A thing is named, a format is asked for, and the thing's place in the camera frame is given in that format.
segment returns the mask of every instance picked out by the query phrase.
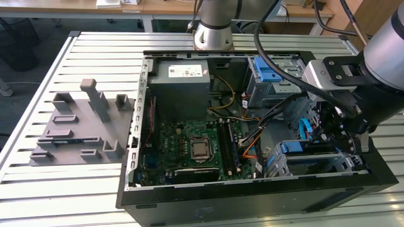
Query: motherboard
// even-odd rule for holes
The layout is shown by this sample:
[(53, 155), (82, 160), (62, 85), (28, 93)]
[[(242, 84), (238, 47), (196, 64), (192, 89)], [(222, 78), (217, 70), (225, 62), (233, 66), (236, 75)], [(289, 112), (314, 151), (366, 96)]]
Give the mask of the motherboard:
[(149, 184), (252, 178), (249, 162), (241, 160), (237, 148), (241, 138), (237, 120), (161, 123), (158, 149), (142, 157)]

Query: open computer tower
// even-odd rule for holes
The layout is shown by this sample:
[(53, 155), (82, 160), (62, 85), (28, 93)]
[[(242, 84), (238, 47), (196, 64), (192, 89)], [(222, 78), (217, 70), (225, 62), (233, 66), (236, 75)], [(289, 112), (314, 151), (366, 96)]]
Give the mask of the open computer tower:
[[(317, 103), (256, 52), (144, 55), (117, 196), (141, 226), (329, 210), (397, 183), (370, 138), (362, 155), (309, 142)], [(314, 59), (310, 52), (268, 55), (297, 78)], [(245, 155), (244, 138), (292, 95)]]

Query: blue plastic clip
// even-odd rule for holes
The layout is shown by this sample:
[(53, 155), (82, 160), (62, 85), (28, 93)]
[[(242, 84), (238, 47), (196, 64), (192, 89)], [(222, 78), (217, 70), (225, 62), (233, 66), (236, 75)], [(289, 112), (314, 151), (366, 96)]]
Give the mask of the blue plastic clip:
[(282, 78), (280, 75), (269, 68), (264, 59), (261, 57), (253, 58), (254, 68), (258, 71), (261, 82), (280, 82)]
[(288, 141), (284, 142), (282, 145), (286, 147), (288, 153), (302, 152), (302, 147), (298, 141)]

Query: green motherboard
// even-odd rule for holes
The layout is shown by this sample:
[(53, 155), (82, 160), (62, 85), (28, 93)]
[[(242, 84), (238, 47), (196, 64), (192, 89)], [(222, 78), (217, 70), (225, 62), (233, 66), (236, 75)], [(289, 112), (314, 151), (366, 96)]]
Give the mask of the green motherboard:
[[(228, 174), (224, 168), (217, 124), (216, 121), (161, 123), (157, 154), (145, 157), (145, 165), (149, 166), (148, 178), (153, 185), (170, 184), (166, 182), (165, 171), (184, 168), (217, 168), (218, 181), (252, 178), (246, 160), (240, 160), (237, 172), (233, 174)], [(242, 138), (240, 122), (232, 120), (229, 125), (232, 138), (237, 143)]]

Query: ram slot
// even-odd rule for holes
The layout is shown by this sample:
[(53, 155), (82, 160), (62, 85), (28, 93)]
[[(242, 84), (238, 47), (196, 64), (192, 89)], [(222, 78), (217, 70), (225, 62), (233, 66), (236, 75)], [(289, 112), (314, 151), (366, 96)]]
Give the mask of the ram slot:
[(226, 122), (218, 122), (217, 124), (217, 136), (218, 146), (221, 153), (221, 162), (224, 172), (230, 176), (236, 170), (233, 154), (230, 151), (230, 138), (228, 134)]
[(233, 137), (232, 124), (229, 123), (229, 121), (226, 122), (226, 127), (228, 127), (228, 134), (229, 134), (229, 140), (230, 140), (230, 150), (232, 150), (232, 153), (233, 153), (233, 161), (234, 161), (236, 172), (240, 173), (241, 169), (240, 169), (240, 160), (238, 160), (238, 154), (237, 154), (237, 144), (236, 144), (236, 140), (234, 140), (234, 137)]

